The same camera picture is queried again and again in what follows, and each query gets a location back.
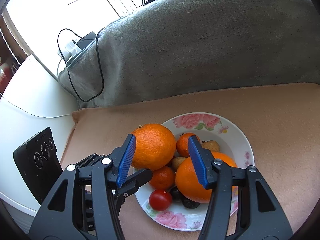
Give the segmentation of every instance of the camera lens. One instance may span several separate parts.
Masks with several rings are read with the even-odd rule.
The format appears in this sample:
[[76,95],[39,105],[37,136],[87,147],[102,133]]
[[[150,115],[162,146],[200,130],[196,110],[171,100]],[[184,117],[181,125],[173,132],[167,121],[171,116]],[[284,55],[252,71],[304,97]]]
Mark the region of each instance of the camera lens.
[[51,137],[49,138],[49,147],[51,150],[53,150],[53,148],[54,148],[53,140]]
[[35,163],[38,169],[42,169],[42,158],[38,152],[35,153]]
[[43,142],[41,145],[41,151],[42,151],[43,158],[45,158],[46,160],[49,160],[50,152],[48,149],[48,145],[45,142]]

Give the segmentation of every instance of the brown cloth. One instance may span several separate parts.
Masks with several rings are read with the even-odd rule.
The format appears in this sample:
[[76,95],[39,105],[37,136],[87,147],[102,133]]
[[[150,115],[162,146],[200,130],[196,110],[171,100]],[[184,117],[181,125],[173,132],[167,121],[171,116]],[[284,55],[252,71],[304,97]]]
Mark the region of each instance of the brown cloth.
[[[209,112],[237,125],[248,138],[255,164],[278,198],[293,231],[320,196],[320,86],[311,83],[215,90],[111,108],[81,109],[61,165],[110,153],[140,124],[163,123],[179,114]],[[199,232],[165,228],[149,218],[135,196],[119,215],[127,240],[190,239]],[[228,233],[234,232],[236,214]]]

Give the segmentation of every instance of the floral plate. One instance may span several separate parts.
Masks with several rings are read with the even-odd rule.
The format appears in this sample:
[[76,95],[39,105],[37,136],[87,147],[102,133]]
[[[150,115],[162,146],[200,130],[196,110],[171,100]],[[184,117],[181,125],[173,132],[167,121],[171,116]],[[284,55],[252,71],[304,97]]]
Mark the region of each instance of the floral plate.
[[[162,124],[167,127],[178,140],[179,135],[193,132],[201,141],[215,140],[220,146],[220,152],[232,157],[239,168],[245,169],[254,165],[254,158],[249,141],[243,132],[229,120],[210,113],[188,113],[174,117]],[[149,205],[149,196],[153,188],[147,183],[136,193],[142,209],[159,224],[179,230],[201,230],[207,213],[208,204],[200,204],[196,209],[187,209],[182,203],[172,203],[168,210],[158,212]],[[230,215],[238,209],[238,189],[232,192]]]

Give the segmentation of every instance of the screw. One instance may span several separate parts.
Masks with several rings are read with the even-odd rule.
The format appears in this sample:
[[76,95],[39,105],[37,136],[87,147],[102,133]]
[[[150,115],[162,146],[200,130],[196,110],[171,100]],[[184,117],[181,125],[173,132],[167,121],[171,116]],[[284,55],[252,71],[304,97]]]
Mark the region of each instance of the screw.
[[67,170],[74,171],[75,168],[76,168],[76,166],[74,164],[70,164],[70,165],[68,165]]
[[257,171],[257,168],[255,166],[250,165],[248,168],[249,168],[249,171],[251,171],[251,172]]
[[102,159],[102,164],[109,164],[109,163],[111,163],[111,159],[110,158],[104,158],[104,159]]
[[214,159],[213,162],[214,164],[217,164],[217,165],[221,165],[223,163],[221,159]]

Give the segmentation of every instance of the blue ridged pad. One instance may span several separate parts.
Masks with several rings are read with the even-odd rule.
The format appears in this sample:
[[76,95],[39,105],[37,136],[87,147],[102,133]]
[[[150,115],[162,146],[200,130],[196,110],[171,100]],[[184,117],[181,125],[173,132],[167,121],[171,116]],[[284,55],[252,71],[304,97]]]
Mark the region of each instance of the blue ridged pad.
[[125,182],[125,180],[127,179],[127,175],[130,169],[130,165],[131,165],[135,150],[136,150],[136,137],[132,135],[130,142],[118,166],[118,177],[116,180],[116,185],[118,188],[120,188],[122,184]]
[[193,167],[195,168],[198,181],[204,188],[206,188],[207,185],[209,184],[207,180],[207,169],[196,147],[193,137],[196,138],[196,136],[190,136],[188,139],[188,151],[191,157]]

